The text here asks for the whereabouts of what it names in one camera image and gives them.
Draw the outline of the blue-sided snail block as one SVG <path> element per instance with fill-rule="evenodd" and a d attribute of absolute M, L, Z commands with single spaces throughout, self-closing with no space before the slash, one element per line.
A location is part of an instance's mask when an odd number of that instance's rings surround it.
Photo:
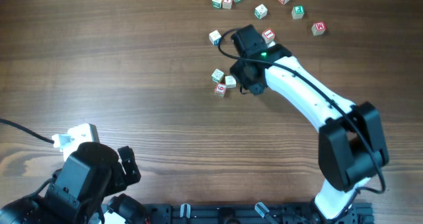
<path fill-rule="evenodd" d="M 235 88 L 237 86 L 237 81 L 232 75 L 225 76 L 225 85 L 228 89 Z"/>

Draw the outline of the green-sided bird block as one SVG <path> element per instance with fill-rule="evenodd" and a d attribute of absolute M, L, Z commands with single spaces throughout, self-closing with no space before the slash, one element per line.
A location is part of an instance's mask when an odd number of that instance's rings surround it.
<path fill-rule="evenodd" d="M 213 81 L 213 82 L 215 82 L 215 83 L 220 83 L 220 82 L 223 80 L 224 76 L 225 76 L 224 72 L 222 72 L 222 71 L 221 71 L 221 70 L 219 70 L 219 69 L 216 69 L 216 70 L 212 73 L 211 79 L 212 79 L 212 81 Z"/>

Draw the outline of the red 6 number block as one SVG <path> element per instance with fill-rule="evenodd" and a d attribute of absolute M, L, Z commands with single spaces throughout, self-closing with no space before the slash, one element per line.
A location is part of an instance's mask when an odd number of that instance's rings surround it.
<path fill-rule="evenodd" d="M 224 97 L 226 89 L 227 86 L 225 84 L 217 83 L 214 89 L 214 95 Z"/>

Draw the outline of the red I letter block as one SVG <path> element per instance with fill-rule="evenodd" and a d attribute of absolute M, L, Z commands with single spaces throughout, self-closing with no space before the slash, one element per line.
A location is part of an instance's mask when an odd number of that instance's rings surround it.
<path fill-rule="evenodd" d="M 269 44 L 274 41 L 275 33 L 271 28 L 268 28 L 262 32 L 262 38 L 267 44 Z"/>

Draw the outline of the blue P letter block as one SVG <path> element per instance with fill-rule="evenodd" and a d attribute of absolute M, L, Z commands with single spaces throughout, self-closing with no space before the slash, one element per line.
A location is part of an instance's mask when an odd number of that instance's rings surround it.
<path fill-rule="evenodd" d="M 209 33 L 209 39 L 210 39 L 210 42 L 214 46 L 216 46 L 219 44 L 219 41 L 221 40 L 221 34 L 217 30 L 214 30 L 213 32 Z"/>

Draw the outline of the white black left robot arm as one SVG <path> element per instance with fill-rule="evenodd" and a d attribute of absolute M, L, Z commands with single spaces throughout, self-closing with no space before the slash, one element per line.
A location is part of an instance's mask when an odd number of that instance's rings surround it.
<path fill-rule="evenodd" d="M 88 223 L 102 202 L 140 181 L 133 150 L 84 142 L 37 191 L 1 208 L 2 223 Z"/>

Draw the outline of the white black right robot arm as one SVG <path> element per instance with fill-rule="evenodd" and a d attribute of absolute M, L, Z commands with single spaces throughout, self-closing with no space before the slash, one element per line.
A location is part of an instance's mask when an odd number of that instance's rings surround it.
<path fill-rule="evenodd" d="M 266 43 L 254 26 L 228 31 L 238 54 L 230 73 L 240 92 L 259 95 L 269 88 L 291 102 L 319 135 L 318 164 L 325 178 L 304 215 L 284 211 L 280 221 L 367 223 L 370 207 L 355 203 L 363 191 L 382 194 L 382 168 L 389 154 L 379 111 L 343 98 L 308 73 L 281 44 Z"/>

